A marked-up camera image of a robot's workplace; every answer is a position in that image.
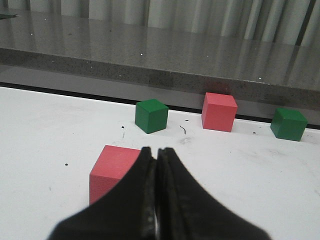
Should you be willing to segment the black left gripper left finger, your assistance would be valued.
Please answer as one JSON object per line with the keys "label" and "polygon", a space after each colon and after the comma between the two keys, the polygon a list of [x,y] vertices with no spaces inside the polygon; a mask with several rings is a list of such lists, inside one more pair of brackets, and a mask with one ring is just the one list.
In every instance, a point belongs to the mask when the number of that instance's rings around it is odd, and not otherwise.
{"label": "black left gripper left finger", "polygon": [[97,202],[56,225],[50,240],[154,240],[156,160],[143,147],[126,175]]}

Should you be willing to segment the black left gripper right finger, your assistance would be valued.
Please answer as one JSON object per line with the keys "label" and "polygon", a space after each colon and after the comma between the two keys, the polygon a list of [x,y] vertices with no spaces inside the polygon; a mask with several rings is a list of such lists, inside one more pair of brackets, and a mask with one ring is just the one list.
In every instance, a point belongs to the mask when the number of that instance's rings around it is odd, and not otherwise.
{"label": "black left gripper right finger", "polygon": [[172,148],[157,157],[157,218],[162,240],[268,240],[261,228],[215,200]]}

